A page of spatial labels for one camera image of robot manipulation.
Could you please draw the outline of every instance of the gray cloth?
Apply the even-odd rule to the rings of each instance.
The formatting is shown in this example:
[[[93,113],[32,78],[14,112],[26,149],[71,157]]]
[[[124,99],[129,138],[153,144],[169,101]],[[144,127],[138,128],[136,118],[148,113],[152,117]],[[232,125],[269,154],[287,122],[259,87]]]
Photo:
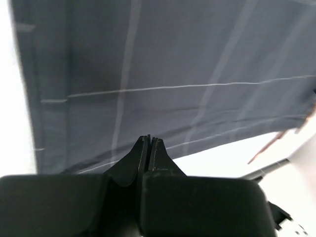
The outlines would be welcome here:
[[[144,134],[178,158],[298,127],[315,101],[313,0],[12,6],[39,173],[103,172]]]

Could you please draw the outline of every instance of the dark gray fabric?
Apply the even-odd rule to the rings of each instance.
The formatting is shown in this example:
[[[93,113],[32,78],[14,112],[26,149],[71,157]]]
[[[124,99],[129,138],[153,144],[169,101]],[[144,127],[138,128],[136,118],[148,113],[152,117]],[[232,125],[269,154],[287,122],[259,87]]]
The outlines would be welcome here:
[[[13,0],[39,173],[103,172],[140,135],[172,158],[298,127],[312,0]]]

